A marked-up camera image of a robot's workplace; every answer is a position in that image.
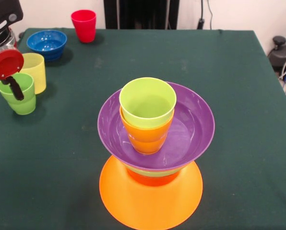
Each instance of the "lime green cup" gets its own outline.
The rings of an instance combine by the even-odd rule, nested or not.
[[[4,85],[0,81],[0,93],[8,102],[9,106],[19,115],[27,115],[32,113],[36,108],[36,95],[34,91],[34,80],[31,75],[26,73],[15,73],[12,75],[21,88],[24,99],[18,101],[9,85]]]
[[[128,82],[119,94],[125,120],[138,128],[162,126],[174,112],[176,100],[167,82],[149,77]]]

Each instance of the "dark green tablecloth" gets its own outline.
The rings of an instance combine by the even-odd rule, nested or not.
[[[96,120],[112,93],[153,76],[195,90],[216,121],[197,160],[201,203],[176,229],[286,230],[286,96],[253,32],[98,30],[81,44],[62,31],[36,110],[16,115],[0,95],[0,229],[127,229],[100,199],[110,154]]]

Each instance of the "cup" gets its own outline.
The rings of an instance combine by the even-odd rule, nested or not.
[[[26,73],[15,73],[13,78],[19,84],[24,99],[18,101],[9,85],[4,85],[0,81],[0,93],[4,99],[8,102],[9,106],[19,115],[27,115],[32,113],[36,108],[36,94],[34,90],[34,80],[31,75]]]
[[[24,65],[20,73],[27,73],[33,77],[35,94],[46,89],[46,73],[44,57],[36,53],[23,54]]]
[[[119,94],[125,120],[137,128],[162,126],[173,115],[176,100],[167,82],[149,77],[128,82]]]
[[[93,42],[96,33],[96,13],[90,10],[75,11],[71,15],[79,40],[83,43]]]
[[[148,129],[137,128],[129,124],[125,120],[121,106],[119,108],[119,114],[127,131],[128,139],[134,149],[139,153],[150,155],[158,152],[163,146],[173,120],[174,109],[171,117],[162,126]]]

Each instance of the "white wall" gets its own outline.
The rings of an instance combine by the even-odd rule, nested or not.
[[[103,0],[20,0],[20,4],[24,18],[11,26],[16,35],[31,27],[72,28],[71,14],[81,9],[93,10],[96,27],[106,27]]]
[[[286,37],[286,0],[209,0],[213,29],[254,30],[264,51],[273,48],[275,35]],[[201,16],[200,0],[180,0],[178,29],[195,29]],[[204,0],[204,29],[210,13]]]
[[[213,29],[254,30],[263,49],[272,47],[272,37],[286,37],[286,0],[209,0],[214,14]],[[200,0],[180,0],[178,29],[196,29],[201,15]],[[29,27],[72,27],[70,15],[78,9],[97,13],[97,28],[105,28],[103,0],[20,0],[24,19],[12,25],[16,34]],[[204,0],[204,29],[210,13]]]

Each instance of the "purple bowl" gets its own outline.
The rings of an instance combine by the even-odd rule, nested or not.
[[[120,161],[148,171],[165,171],[184,166],[200,157],[215,133],[215,120],[208,104],[192,90],[168,82],[177,103],[167,139],[152,155],[138,153],[128,140],[119,116],[119,92],[111,95],[100,109],[97,129],[106,149]]]

